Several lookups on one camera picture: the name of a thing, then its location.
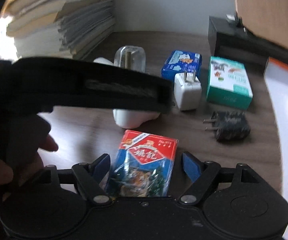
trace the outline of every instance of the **transparent container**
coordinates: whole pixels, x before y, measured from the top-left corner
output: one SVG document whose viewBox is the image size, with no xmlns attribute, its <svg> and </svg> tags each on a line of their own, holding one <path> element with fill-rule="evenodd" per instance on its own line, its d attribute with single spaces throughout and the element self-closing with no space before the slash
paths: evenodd
<svg viewBox="0 0 288 240">
<path fill-rule="evenodd" d="M 145 51 L 137 46 L 123 46 L 115 54 L 114 66 L 145 73 Z"/>
</svg>

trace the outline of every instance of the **white plug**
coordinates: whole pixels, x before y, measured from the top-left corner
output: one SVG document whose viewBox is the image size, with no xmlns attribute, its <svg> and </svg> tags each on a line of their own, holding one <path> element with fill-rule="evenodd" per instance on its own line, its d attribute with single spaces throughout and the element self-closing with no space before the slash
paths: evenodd
<svg viewBox="0 0 288 240">
<path fill-rule="evenodd" d="M 202 96 L 202 87 L 193 73 L 177 73 L 174 80 L 174 96 L 181 111 L 198 108 Z"/>
</svg>

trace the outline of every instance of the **orange edge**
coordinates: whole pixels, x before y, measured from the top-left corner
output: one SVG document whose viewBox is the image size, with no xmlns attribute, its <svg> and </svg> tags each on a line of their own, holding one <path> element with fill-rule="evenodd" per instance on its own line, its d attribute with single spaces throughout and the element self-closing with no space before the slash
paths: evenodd
<svg viewBox="0 0 288 240">
<path fill-rule="evenodd" d="M 279 60 L 277 60 L 277 59 L 275 59 L 275 58 L 269 57 L 268 63 L 269 62 L 270 63 L 274 63 L 274 64 L 278 65 L 279 67 L 283 68 L 284 70 L 288 71 L 288 65 L 283 63 L 283 62 L 281 62 L 281 61 L 279 61 Z"/>
</svg>

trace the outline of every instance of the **stack of books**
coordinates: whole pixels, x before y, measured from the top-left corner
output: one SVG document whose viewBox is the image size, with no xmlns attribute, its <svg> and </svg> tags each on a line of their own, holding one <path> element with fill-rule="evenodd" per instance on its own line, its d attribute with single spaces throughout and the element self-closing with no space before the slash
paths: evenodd
<svg viewBox="0 0 288 240">
<path fill-rule="evenodd" d="M 13 20 L 18 57 L 50 56 L 83 60 L 113 32 L 112 0 L 13 0 L 5 13 Z"/>
</svg>

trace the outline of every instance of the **red diamond logo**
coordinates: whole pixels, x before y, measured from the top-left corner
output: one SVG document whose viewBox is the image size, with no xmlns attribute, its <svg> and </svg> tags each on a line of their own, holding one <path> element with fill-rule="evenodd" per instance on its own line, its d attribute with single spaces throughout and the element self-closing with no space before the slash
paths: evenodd
<svg viewBox="0 0 288 240">
<path fill-rule="evenodd" d="M 138 145 L 136 147 L 129 148 L 127 151 L 132 154 L 132 156 L 142 165 L 156 162 L 165 158 L 159 150 L 147 145 Z"/>
</svg>

